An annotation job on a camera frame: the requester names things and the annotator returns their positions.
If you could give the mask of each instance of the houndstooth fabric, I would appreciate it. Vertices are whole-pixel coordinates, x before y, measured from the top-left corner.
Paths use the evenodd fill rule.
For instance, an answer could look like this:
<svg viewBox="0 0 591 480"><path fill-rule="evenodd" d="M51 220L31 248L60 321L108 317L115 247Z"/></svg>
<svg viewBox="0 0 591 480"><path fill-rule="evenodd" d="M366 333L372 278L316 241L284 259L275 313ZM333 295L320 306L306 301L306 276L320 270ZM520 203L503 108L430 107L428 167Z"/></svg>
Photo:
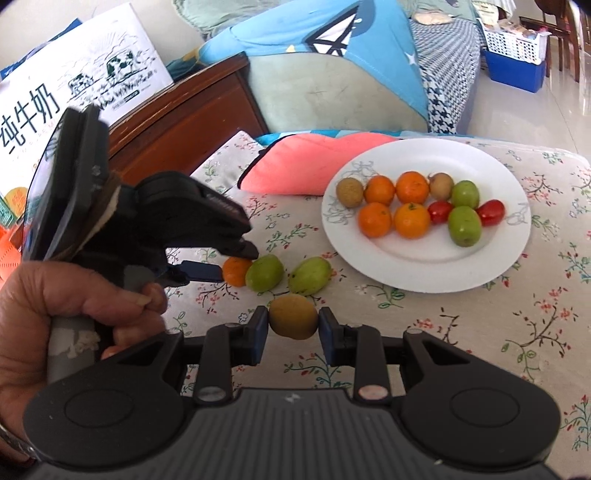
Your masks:
<svg viewBox="0 0 591 480"><path fill-rule="evenodd" d="M463 18L445 25L410 24L428 98L429 131L455 134L480 69L481 34Z"/></svg>

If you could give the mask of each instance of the human hand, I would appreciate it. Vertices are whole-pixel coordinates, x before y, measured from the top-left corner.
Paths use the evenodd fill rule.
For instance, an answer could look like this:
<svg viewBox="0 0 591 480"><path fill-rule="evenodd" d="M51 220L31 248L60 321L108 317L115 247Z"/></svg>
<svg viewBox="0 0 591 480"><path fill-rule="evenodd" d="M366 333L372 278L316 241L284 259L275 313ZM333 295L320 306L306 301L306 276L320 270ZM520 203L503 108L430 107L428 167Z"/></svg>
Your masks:
<svg viewBox="0 0 591 480"><path fill-rule="evenodd" d="M142 294L123 290L97 272L65 262L25 262L0 290L0 421L26 439L22 416L46 385L50 317L84 314L113 327L115 345L103 358L164 331L167 299L158 284ZM27 458L0 440L0 453Z"/></svg>

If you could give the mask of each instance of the pink cushion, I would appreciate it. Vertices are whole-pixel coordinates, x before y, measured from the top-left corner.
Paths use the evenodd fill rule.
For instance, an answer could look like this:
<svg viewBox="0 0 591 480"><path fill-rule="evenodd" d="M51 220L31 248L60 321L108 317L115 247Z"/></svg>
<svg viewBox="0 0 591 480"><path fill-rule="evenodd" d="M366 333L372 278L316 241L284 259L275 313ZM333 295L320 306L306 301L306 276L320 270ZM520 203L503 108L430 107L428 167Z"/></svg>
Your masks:
<svg viewBox="0 0 591 480"><path fill-rule="evenodd" d="M329 182L348 161L396 140L369 132L340 138L290 135L268 147L253 162L238 181L238 188L275 195L324 195Z"/></svg>

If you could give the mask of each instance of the tiled floor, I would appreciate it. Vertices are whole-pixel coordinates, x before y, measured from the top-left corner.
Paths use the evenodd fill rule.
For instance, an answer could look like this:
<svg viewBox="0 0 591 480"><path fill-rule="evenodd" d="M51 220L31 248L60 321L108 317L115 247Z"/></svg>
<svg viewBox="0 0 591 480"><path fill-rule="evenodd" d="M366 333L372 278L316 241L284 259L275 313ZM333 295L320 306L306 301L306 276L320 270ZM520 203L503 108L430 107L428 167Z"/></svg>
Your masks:
<svg viewBox="0 0 591 480"><path fill-rule="evenodd" d="M469 134L528 145L564 148L591 160L591 59L587 83L575 83L568 71L553 69L537 93L493 82L480 73Z"/></svg>

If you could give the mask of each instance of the white basket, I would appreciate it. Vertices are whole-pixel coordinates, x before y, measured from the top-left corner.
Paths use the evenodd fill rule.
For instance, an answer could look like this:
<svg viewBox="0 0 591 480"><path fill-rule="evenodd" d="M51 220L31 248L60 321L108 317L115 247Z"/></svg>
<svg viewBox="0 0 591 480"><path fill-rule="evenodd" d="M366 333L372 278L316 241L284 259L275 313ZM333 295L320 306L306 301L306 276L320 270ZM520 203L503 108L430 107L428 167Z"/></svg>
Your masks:
<svg viewBox="0 0 591 480"><path fill-rule="evenodd" d="M493 32L482 25L488 50L505 57L539 65L546 57L549 32L538 33L535 39L519 37L507 32Z"/></svg>

